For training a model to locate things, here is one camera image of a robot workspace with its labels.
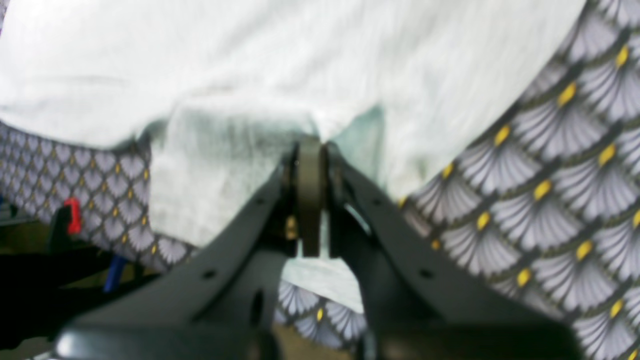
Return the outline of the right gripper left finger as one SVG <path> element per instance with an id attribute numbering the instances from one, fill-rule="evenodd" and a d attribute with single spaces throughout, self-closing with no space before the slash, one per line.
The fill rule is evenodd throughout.
<path id="1" fill-rule="evenodd" d="M 68 324 L 55 360 L 282 360 L 282 270 L 320 255 L 322 144 L 304 139 L 189 263 Z"/>

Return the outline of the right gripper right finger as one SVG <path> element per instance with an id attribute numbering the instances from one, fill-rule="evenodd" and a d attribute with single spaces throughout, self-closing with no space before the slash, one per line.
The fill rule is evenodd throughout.
<path id="1" fill-rule="evenodd" d="M 420 239 L 397 206 L 324 147 L 330 255 L 358 280 L 357 360 L 580 360 L 566 325 L 491 289 Z"/>

